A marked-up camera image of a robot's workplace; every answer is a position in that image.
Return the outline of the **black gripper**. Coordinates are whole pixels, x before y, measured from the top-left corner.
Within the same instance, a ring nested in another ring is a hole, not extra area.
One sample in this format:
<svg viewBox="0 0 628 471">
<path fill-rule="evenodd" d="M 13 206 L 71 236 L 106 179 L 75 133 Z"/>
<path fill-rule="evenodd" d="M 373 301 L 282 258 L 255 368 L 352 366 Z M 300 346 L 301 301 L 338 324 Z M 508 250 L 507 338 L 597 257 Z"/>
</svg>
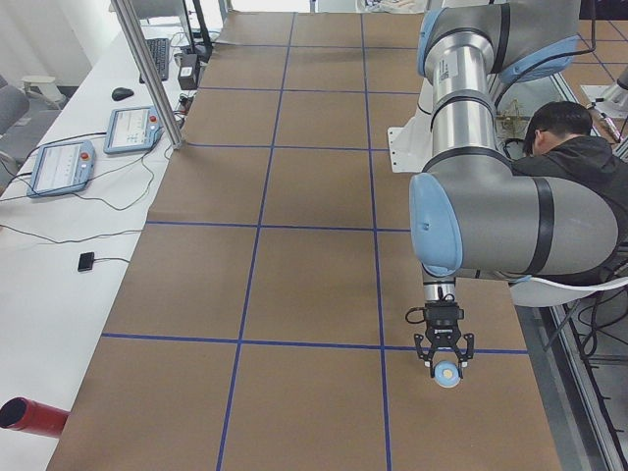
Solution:
<svg viewBox="0 0 628 471">
<path fill-rule="evenodd" d="M 437 352 L 435 343 L 454 343 L 453 352 L 457 359 L 457 372 L 460 379 L 464 377 L 463 370 L 475 355 L 475 335 L 467 333 L 462 336 L 465 347 L 461 349 L 457 342 L 461 338 L 458 322 L 464 318 L 464 310 L 456 302 L 430 302 L 425 306 L 424 319 L 427 329 L 426 336 L 413 336 L 418 358 L 429 369 L 430 377 L 435 377 L 434 357 Z"/>
</svg>

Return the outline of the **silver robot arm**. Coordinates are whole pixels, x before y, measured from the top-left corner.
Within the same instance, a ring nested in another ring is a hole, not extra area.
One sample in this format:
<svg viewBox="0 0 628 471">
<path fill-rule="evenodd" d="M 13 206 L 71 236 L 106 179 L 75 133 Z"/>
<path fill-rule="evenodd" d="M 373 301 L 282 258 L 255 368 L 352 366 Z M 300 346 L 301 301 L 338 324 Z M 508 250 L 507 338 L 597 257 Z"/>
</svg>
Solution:
<svg viewBox="0 0 628 471">
<path fill-rule="evenodd" d="M 558 178 L 516 177 L 497 149 L 489 75 L 512 85 L 564 70 L 578 49 L 579 12 L 576 1 L 508 1 L 433 10 L 423 20 L 417 68 L 433 88 L 433 155 L 409 186 L 429 342 L 417 353 L 445 387 L 474 354 L 472 335 L 457 347 L 457 278 L 580 273 L 617 245 L 617 220 L 600 196 Z"/>
</svg>

